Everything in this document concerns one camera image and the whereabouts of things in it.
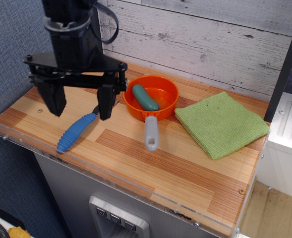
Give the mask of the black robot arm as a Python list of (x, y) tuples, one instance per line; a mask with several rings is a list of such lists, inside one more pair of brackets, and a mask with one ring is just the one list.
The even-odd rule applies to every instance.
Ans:
[(111, 117), (116, 96), (127, 89), (127, 64), (103, 54), (102, 44), (112, 43), (100, 34), (98, 13), (116, 15), (96, 0), (44, 0), (43, 25), (51, 36), (53, 51), (27, 55), (31, 82), (49, 111), (60, 116), (66, 105), (64, 87), (97, 89), (102, 120)]

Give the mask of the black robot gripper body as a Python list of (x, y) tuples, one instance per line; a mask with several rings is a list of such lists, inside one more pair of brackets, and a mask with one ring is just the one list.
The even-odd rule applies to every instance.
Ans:
[(126, 90), (126, 63), (104, 55), (102, 49), (94, 57), (88, 56), (85, 40), (90, 21), (44, 21), (43, 24), (51, 36), (53, 50), (23, 59), (29, 65), (35, 85), (43, 82), (98, 89), (107, 84), (115, 87), (115, 94)]

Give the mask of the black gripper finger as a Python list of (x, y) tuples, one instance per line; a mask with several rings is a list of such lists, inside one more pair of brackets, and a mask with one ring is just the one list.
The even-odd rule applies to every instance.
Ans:
[(101, 120), (107, 120), (111, 117), (116, 94), (113, 85), (102, 85), (97, 92), (99, 112)]
[(60, 117), (66, 106), (63, 86), (38, 82), (36, 87), (49, 111), (55, 116)]

